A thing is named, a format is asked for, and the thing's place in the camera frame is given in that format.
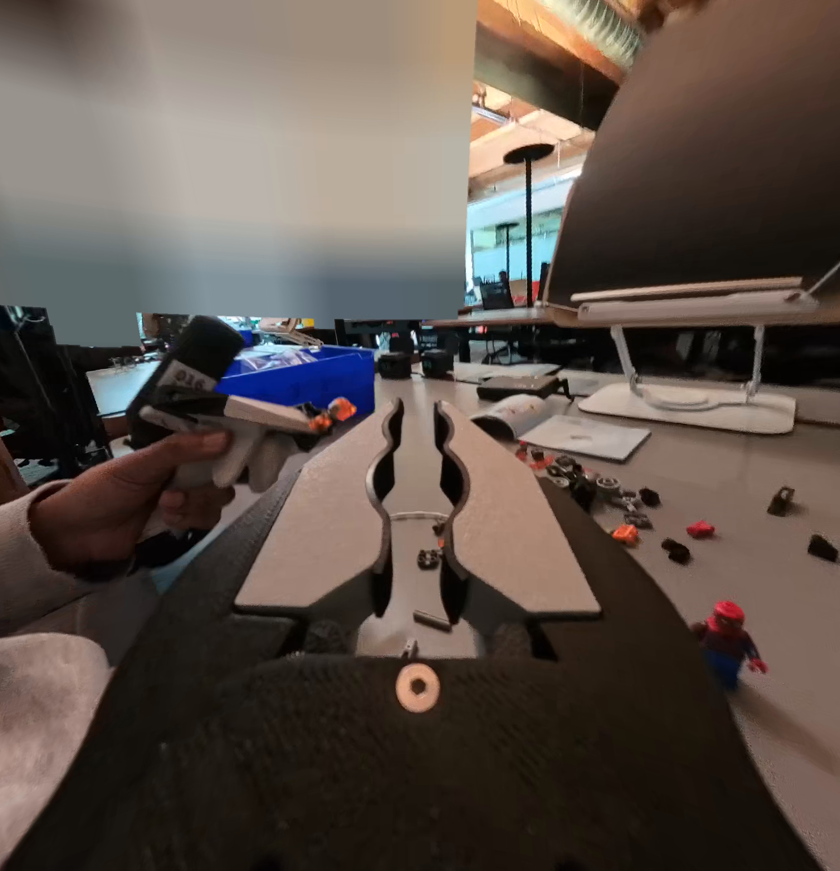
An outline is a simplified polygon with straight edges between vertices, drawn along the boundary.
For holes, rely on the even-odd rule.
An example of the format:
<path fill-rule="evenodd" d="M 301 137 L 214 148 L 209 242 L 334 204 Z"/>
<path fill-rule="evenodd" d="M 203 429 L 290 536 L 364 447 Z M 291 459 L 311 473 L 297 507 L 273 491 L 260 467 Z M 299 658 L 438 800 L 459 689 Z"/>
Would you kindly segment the person's left forearm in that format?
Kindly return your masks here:
<path fill-rule="evenodd" d="M 46 484 L 0 506 L 0 637 L 14 634 L 130 573 L 134 557 L 83 563 L 71 572 L 59 572 L 49 562 L 34 538 L 30 512 L 66 485 L 66 481 Z"/>

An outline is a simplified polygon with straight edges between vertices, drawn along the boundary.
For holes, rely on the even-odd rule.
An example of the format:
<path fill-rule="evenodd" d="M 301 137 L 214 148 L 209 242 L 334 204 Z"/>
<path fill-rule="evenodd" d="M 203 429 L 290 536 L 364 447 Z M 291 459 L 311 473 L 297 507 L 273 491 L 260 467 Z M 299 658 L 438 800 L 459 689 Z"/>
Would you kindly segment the pile of loose lego pieces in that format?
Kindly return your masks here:
<path fill-rule="evenodd" d="M 525 450 L 518 450 L 516 459 L 523 463 Z M 564 504 L 572 505 L 578 517 L 612 522 L 611 511 L 617 511 L 618 523 L 602 526 L 606 542 L 617 552 L 634 552 L 644 549 L 649 551 L 651 544 L 648 536 L 661 534 L 670 530 L 670 524 L 662 524 L 654 520 L 653 513 L 665 507 L 665 502 L 652 489 L 643 488 L 631 491 L 622 487 L 616 479 L 597 475 L 584 468 L 576 460 L 561 455 L 558 460 L 551 456 L 542 463 L 533 463 L 533 468 L 543 468 L 544 474 L 537 476 L 538 482 L 546 482 L 549 487 L 545 495 L 556 493 L 550 502 L 552 510 Z M 440 539 L 444 521 L 449 514 L 436 526 L 438 550 L 432 552 L 440 565 L 444 565 L 443 543 Z M 692 571 L 700 568 L 707 560 L 704 552 L 722 554 L 722 563 L 711 570 L 710 578 L 717 592 L 730 592 L 732 582 L 746 580 L 757 583 L 761 579 L 770 579 L 772 591 L 782 589 L 785 577 L 793 576 L 797 581 L 805 574 L 805 566 L 815 567 L 820 564 L 840 570 L 840 539 L 830 541 L 818 533 L 805 535 L 785 534 L 780 543 L 771 541 L 767 536 L 776 526 L 767 524 L 736 524 L 732 517 L 726 518 L 722 530 L 709 524 L 704 519 L 677 528 L 680 538 L 665 535 L 660 538 L 655 548 L 672 564 L 683 566 Z M 571 548 L 578 558 L 578 545 L 588 542 L 586 535 L 578 532 L 573 523 L 569 523 L 564 531 Z M 682 538 L 691 540 L 688 545 Z"/>

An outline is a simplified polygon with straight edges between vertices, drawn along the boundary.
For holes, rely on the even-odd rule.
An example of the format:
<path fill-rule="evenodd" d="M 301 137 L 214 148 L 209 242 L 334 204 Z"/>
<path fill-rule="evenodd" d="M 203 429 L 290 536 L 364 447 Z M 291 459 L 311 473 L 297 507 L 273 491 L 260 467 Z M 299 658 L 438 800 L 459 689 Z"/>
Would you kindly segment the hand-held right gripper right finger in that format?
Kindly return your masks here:
<path fill-rule="evenodd" d="M 440 596 L 450 623 L 501 626 L 601 615 L 535 474 L 448 401 L 433 411 L 441 534 Z"/>

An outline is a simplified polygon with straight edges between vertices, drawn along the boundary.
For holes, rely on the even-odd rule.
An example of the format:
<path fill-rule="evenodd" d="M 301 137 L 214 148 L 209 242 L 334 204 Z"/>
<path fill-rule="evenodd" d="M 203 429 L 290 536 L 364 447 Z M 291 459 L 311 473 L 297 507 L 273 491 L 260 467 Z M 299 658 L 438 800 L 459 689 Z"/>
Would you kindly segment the black power adapter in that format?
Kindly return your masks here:
<path fill-rule="evenodd" d="M 477 386 L 478 398 L 482 401 L 502 401 L 513 396 L 527 396 L 546 400 L 551 396 L 563 396 L 573 401 L 568 380 L 556 374 L 538 376 L 496 376 Z"/>

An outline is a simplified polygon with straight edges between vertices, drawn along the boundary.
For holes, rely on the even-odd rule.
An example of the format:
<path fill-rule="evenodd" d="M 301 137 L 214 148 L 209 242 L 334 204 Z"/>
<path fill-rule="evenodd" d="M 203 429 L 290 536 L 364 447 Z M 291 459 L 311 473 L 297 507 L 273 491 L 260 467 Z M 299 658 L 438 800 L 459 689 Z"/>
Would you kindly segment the flame head lego minifigure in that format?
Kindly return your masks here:
<path fill-rule="evenodd" d="M 357 413 L 356 406 L 345 397 L 335 398 L 325 408 L 317 408 L 311 402 L 305 402 L 296 408 L 303 412 L 310 432 L 316 436 L 326 436 L 334 427 Z"/>

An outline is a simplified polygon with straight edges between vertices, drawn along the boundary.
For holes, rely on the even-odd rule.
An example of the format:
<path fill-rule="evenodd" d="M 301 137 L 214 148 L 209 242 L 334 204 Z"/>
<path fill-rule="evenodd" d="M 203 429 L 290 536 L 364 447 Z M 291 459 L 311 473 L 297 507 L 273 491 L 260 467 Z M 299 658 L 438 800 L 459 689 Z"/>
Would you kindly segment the person's grey sweater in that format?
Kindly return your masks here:
<path fill-rule="evenodd" d="M 65 778 L 111 671 L 85 637 L 0 638 L 0 869 Z"/>

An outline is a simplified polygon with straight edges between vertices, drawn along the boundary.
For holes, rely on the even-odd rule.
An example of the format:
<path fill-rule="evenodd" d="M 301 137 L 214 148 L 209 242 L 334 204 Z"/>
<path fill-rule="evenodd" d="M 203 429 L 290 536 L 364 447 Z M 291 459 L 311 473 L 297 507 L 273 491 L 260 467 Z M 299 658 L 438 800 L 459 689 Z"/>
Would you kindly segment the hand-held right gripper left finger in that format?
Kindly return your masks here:
<path fill-rule="evenodd" d="M 391 600 L 392 521 L 404 402 L 397 398 L 303 464 L 234 600 L 241 613 L 381 617 Z"/>

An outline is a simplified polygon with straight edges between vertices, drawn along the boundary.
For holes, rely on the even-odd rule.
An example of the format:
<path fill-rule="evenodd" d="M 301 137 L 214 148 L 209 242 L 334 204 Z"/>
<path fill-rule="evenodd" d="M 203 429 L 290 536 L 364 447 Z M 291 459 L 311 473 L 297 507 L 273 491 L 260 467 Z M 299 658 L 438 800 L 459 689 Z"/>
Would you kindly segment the white tablet stand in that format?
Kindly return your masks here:
<path fill-rule="evenodd" d="M 589 415 L 657 421 L 748 435 L 792 432 L 796 400 L 762 395 L 766 325 L 780 316 L 813 313 L 819 302 L 800 277 L 741 279 L 574 294 L 582 326 L 605 326 L 625 381 L 601 387 L 578 403 Z M 739 389 L 662 387 L 643 383 L 632 363 L 625 329 L 676 325 L 709 327 L 733 321 L 752 327 L 752 369 Z"/>

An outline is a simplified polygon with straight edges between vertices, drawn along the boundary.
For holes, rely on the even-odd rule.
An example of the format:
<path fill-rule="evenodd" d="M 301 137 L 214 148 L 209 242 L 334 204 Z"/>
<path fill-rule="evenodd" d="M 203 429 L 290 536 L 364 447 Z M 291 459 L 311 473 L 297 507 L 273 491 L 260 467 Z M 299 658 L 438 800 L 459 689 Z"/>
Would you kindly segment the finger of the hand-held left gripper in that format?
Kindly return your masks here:
<path fill-rule="evenodd" d="M 228 424 L 249 424 L 264 432 L 287 436 L 325 436 L 334 427 L 327 411 L 305 407 L 285 406 L 246 397 L 229 396 L 224 404 L 222 419 Z"/>

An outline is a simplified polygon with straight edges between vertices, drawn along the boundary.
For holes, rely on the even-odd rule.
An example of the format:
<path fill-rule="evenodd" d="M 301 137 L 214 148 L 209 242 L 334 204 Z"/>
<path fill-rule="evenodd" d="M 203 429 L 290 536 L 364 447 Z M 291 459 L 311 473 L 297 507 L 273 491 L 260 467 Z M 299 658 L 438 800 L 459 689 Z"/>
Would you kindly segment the red blue lego minifigure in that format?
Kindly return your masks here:
<path fill-rule="evenodd" d="M 743 667 L 755 673 L 768 673 L 767 663 L 745 628 L 745 613 L 740 605 L 718 601 L 705 620 L 692 623 L 689 629 L 725 691 L 738 689 Z"/>

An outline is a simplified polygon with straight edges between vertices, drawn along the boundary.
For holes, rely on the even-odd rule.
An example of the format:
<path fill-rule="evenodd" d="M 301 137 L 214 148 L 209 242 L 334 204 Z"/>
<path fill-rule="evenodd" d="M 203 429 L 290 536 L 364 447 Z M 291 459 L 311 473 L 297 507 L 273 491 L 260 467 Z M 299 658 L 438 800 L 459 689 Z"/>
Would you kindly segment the person's left hand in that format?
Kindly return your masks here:
<path fill-rule="evenodd" d="M 53 569 L 77 573 L 133 555 L 144 528 L 159 513 L 166 528 L 210 530 L 233 500 L 232 489 L 172 485 L 179 467 L 208 463 L 231 443 L 225 431 L 175 434 L 92 468 L 29 509 L 31 533 Z"/>

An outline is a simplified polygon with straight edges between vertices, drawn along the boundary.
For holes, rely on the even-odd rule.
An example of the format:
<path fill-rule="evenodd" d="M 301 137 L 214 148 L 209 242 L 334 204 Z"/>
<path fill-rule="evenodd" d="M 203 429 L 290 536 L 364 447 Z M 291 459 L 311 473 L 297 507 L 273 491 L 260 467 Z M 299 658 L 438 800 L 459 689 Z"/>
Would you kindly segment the blue plastic bin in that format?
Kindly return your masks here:
<path fill-rule="evenodd" d="M 321 408 L 336 398 L 360 416 L 375 411 L 374 352 L 358 347 L 271 345 L 238 354 L 215 390 L 285 406 Z"/>

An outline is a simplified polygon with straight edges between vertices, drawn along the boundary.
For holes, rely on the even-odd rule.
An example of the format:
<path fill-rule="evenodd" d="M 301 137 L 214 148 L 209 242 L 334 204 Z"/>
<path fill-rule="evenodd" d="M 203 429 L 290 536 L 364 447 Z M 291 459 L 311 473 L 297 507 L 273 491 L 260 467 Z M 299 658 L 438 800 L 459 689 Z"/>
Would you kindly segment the lego instruction booklet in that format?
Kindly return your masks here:
<path fill-rule="evenodd" d="M 652 436 L 651 430 L 568 416 L 558 411 L 552 397 L 509 396 L 471 417 L 485 433 L 531 447 L 572 452 L 595 459 L 623 463 Z"/>

